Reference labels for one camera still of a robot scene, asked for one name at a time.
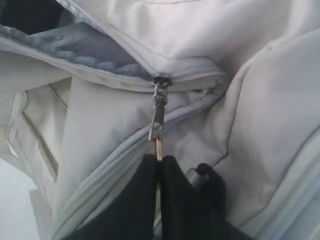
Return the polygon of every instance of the zipper pull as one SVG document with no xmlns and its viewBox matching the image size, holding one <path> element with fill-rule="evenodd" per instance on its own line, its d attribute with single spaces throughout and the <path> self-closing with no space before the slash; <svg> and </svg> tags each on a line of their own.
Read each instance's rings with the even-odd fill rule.
<svg viewBox="0 0 320 240">
<path fill-rule="evenodd" d="M 168 102 L 168 87 L 171 86 L 172 83 L 167 77 L 157 76 L 153 79 L 152 85 L 154 86 L 154 112 L 148 140 L 155 142 L 156 158 L 158 161 L 161 161 L 162 140 L 165 123 L 165 105 Z"/>
</svg>

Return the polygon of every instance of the metal zipper pull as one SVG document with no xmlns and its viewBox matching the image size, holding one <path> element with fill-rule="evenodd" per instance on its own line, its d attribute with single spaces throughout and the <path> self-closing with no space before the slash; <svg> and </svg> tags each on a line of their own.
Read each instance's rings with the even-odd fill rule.
<svg viewBox="0 0 320 240">
<path fill-rule="evenodd" d="M 165 105 L 168 102 L 168 87 L 172 85 L 167 77 L 155 77 L 152 81 L 154 86 L 154 112 L 151 129 L 149 131 L 149 141 L 155 144 L 155 154 L 158 161 L 162 160 L 162 140 L 165 123 Z"/>
</svg>

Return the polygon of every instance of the white jacket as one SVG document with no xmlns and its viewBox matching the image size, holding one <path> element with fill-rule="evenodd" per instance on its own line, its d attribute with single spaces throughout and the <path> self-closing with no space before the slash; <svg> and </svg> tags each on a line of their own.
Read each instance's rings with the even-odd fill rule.
<svg viewBox="0 0 320 240">
<path fill-rule="evenodd" d="M 319 0 L 57 1 L 76 22 L 0 26 L 0 157 L 52 209 L 49 239 L 100 213 L 153 151 L 156 76 L 172 82 L 164 154 L 223 177 L 233 225 L 320 239 Z"/>
</svg>

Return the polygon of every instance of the white surface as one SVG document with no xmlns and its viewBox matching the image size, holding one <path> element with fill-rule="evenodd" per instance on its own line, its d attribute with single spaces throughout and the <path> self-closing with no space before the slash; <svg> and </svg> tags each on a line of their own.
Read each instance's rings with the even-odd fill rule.
<svg viewBox="0 0 320 240">
<path fill-rule="evenodd" d="M 39 240 L 29 191 L 32 180 L 0 159 L 0 240 Z"/>
</svg>

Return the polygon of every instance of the white fabric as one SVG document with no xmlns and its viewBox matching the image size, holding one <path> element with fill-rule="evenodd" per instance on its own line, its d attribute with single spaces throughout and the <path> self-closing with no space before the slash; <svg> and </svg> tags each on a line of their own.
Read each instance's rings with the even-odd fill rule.
<svg viewBox="0 0 320 240">
<path fill-rule="evenodd" d="M 317 184 L 307 191 L 320 175 L 318 0 L 58 2 L 151 75 L 171 77 L 164 153 L 184 172 L 214 166 L 227 184 L 232 224 L 268 240 L 292 229 L 319 192 Z M 13 39 L 0 37 L 0 48 L 13 52 L 0 53 L 0 61 L 10 60 L 0 92 L 29 90 L 24 110 L 13 108 L 20 114 L 11 116 L 8 141 L 53 209 L 50 237 L 59 239 L 107 207 L 150 151 L 153 87 Z M 229 82 L 214 61 L 233 78 L 222 99 Z M 19 63 L 24 68 L 14 71 Z M 71 75 L 70 95 L 69 87 L 47 85 Z"/>
</svg>

